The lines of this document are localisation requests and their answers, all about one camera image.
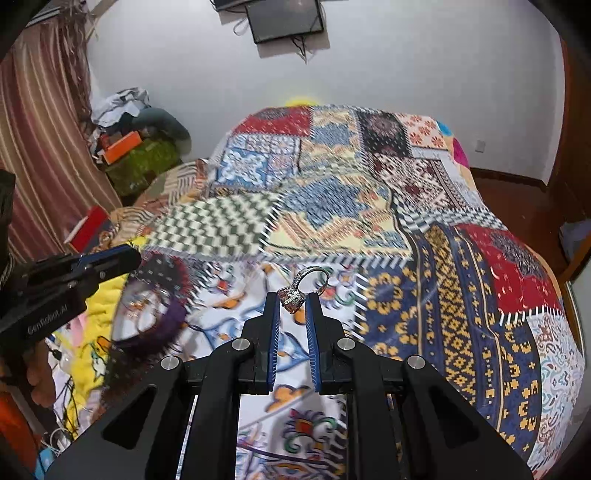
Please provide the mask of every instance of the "orange box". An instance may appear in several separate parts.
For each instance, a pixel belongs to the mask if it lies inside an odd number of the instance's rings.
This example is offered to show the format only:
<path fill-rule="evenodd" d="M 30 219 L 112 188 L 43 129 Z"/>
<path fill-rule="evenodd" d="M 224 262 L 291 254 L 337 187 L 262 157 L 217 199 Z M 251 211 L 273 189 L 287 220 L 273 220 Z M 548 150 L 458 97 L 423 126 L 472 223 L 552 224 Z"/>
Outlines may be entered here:
<path fill-rule="evenodd" d="M 137 147 L 142 143 L 142 139 L 137 132 L 129 132 L 121 140 L 117 140 L 105 151 L 105 160 L 111 165 L 112 163 L 119 160 L 132 148 Z"/>

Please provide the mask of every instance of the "metal bolt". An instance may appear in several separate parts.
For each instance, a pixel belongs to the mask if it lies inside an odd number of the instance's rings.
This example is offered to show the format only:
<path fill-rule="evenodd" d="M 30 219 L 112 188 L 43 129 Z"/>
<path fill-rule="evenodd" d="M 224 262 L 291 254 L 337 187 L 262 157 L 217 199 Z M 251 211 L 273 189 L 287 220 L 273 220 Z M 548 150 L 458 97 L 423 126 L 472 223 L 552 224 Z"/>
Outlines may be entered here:
<path fill-rule="evenodd" d="M 351 338 L 343 337 L 343 338 L 339 339 L 339 341 L 336 342 L 336 344 L 341 350 L 351 350 L 352 348 L 355 347 L 355 340 L 353 340 Z"/>
<path fill-rule="evenodd" d="M 246 350 L 250 347 L 251 343 L 246 338 L 237 338 L 232 342 L 232 348 L 234 350 Z"/>
<path fill-rule="evenodd" d="M 169 355 L 169 356 L 165 356 L 160 361 L 160 366 L 162 368 L 164 368 L 165 370 L 174 370 L 175 368 L 178 367 L 179 363 L 180 363 L 180 360 L 178 359 L 177 356 Z"/>
<path fill-rule="evenodd" d="M 408 366 L 420 370 L 425 366 L 425 359 L 420 355 L 409 356 L 407 359 Z"/>

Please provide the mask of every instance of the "checkered fabric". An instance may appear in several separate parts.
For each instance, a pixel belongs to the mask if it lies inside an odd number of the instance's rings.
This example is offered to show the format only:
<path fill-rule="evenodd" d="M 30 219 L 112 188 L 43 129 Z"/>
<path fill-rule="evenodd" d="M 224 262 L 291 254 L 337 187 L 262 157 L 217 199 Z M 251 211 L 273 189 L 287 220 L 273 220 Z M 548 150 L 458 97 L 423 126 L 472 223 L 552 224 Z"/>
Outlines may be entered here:
<path fill-rule="evenodd" d="M 254 256 L 279 201 L 275 193 L 260 192 L 177 205 L 150 235 L 148 244 L 204 258 Z"/>
<path fill-rule="evenodd" d="M 421 210 L 413 211 L 405 208 L 397 209 L 398 221 L 408 232 L 426 232 L 435 222 L 455 226 L 460 223 L 474 223 L 475 225 L 507 230 L 495 215 L 488 209 L 450 209 L 450 210 Z"/>

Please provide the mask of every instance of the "television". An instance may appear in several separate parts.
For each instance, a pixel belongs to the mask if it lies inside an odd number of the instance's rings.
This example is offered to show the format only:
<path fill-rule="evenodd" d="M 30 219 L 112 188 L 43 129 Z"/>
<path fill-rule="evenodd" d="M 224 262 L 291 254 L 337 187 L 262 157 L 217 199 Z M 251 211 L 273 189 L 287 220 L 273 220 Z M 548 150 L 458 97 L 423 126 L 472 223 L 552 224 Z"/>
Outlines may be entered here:
<path fill-rule="evenodd" d="M 255 43 L 324 31 L 318 0 L 259 0 L 246 14 Z"/>

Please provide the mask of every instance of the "bed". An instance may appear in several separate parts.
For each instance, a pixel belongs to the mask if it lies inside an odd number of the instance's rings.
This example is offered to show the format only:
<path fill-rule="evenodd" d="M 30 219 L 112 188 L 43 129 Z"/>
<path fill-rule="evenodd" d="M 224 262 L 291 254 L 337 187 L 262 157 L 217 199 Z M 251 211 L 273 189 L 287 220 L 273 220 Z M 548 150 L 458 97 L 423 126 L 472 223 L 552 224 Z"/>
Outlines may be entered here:
<path fill-rule="evenodd" d="M 162 356 L 198 358 L 238 337 L 266 292 L 321 265 L 331 273 L 324 313 L 348 335 L 380 355 L 424 356 L 536 478 L 558 458 L 584 368 L 560 289 L 483 204 L 444 124 L 348 106 L 267 108 L 112 220 L 101 248 L 132 242 L 144 262 L 104 287 L 114 313 L 71 346 L 74 401 L 58 400 L 70 429 Z M 311 291 L 321 279 L 306 281 Z M 172 299 L 186 316 L 162 325 Z M 341 478 L 343 398 L 313 392 L 303 312 L 281 321 L 275 390 L 241 402 L 236 478 Z"/>

